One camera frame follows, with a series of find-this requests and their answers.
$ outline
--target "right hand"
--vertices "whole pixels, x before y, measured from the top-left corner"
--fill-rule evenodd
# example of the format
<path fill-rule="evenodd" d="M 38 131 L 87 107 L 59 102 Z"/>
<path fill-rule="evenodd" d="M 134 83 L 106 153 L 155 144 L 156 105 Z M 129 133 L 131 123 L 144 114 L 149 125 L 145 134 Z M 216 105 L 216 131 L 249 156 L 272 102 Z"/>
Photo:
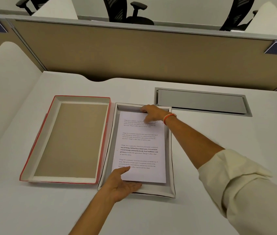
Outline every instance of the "right hand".
<path fill-rule="evenodd" d="M 158 120 L 162 121 L 167 114 L 170 114 L 170 112 L 160 109 L 155 105 L 145 105 L 141 108 L 141 112 L 148 113 L 144 119 L 144 123 Z"/>

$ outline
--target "forearm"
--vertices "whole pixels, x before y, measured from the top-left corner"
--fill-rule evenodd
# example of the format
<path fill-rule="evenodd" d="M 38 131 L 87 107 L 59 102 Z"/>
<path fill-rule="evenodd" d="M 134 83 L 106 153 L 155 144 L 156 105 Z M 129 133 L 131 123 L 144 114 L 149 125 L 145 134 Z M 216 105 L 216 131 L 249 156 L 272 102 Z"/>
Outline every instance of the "forearm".
<path fill-rule="evenodd" d="M 208 162 L 217 152 L 224 149 L 174 116 L 166 119 L 166 125 L 196 169 Z"/>
<path fill-rule="evenodd" d="M 101 189 L 92 199 L 69 235 L 97 235 L 113 208 L 114 202 Z"/>

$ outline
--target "office chair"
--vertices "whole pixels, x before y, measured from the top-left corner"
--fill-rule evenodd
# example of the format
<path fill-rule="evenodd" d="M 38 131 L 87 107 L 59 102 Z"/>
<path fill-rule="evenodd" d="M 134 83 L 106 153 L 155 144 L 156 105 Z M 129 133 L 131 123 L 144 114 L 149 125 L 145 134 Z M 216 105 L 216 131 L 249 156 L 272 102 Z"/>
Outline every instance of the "office chair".
<path fill-rule="evenodd" d="M 227 20 L 224 22 L 223 26 L 220 28 L 220 30 L 223 31 L 230 31 L 230 30 L 246 30 L 247 24 L 239 25 L 238 24 L 245 18 L 245 16 L 250 11 L 252 5 L 254 4 L 255 0 L 234 0 L 230 13 L 228 15 Z"/>
<path fill-rule="evenodd" d="M 17 7 L 24 8 L 29 15 L 32 15 L 34 12 L 32 12 L 28 7 L 27 3 L 29 0 L 19 0 L 16 3 Z M 32 4 L 34 5 L 35 9 L 38 10 L 40 9 L 45 3 L 47 3 L 48 0 L 31 0 Z"/>
<path fill-rule="evenodd" d="M 145 10 L 147 6 L 139 2 L 131 2 L 134 11 L 133 15 L 127 18 L 127 0 L 104 0 L 109 21 L 131 24 L 154 25 L 154 22 L 148 18 L 137 16 L 139 9 Z"/>

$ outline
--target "rolled-up sleeve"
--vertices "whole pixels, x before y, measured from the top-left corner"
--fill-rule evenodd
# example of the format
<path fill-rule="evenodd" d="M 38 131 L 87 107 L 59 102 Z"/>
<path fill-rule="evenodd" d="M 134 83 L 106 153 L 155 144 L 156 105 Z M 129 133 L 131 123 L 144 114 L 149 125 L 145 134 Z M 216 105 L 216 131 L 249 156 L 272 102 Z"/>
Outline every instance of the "rolled-up sleeve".
<path fill-rule="evenodd" d="M 277 185 L 258 163 L 226 149 L 199 169 L 199 179 L 239 234 L 277 234 Z"/>

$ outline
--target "orange bracelet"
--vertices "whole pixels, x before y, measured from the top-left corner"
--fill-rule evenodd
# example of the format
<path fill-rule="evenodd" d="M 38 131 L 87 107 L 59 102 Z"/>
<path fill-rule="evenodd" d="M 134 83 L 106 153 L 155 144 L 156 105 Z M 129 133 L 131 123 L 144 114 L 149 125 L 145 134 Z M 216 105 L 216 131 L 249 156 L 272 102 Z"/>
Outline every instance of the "orange bracelet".
<path fill-rule="evenodd" d="M 172 115 L 175 116 L 175 117 L 177 116 L 176 114 L 168 114 L 168 115 L 166 115 L 166 116 L 164 117 L 164 119 L 163 119 L 164 125 L 166 125 L 166 122 L 165 122 L 166 119 L 167 119 L 169 116 L 172 116 Z"/>

